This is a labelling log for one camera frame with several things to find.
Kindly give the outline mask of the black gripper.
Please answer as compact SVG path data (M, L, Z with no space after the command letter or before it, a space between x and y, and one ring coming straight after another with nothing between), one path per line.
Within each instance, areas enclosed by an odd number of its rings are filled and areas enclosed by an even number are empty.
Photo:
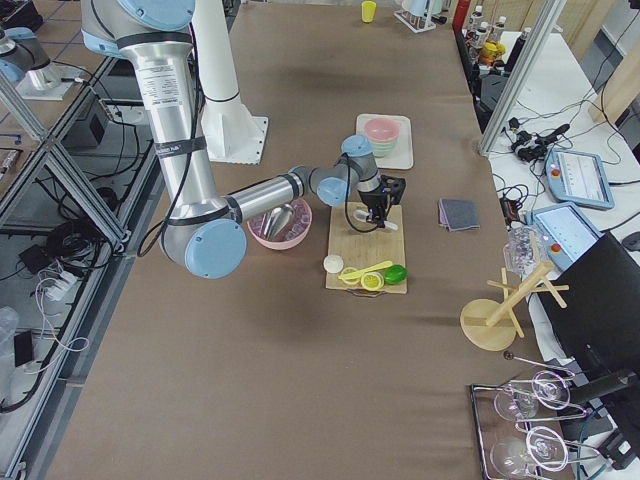
M391 190L388 187L378 187L368 192L359 191L359 196L369 210L368 222L384 226L387 220L387 210L391 205Z

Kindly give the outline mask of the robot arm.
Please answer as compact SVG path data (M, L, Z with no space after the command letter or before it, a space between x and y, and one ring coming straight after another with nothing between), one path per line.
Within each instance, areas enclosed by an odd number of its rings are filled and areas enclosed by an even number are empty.
M241 100L222 4L85 1L81 13L86 47L134 69L171 200L159 243L191 274L230 274L246 252L243 223L307 193L334 207L357 192L376 227L399 203L403 182L379 172L361 135L343 142L332 167L298 166L218 193L212 163L258 163L268 128Z

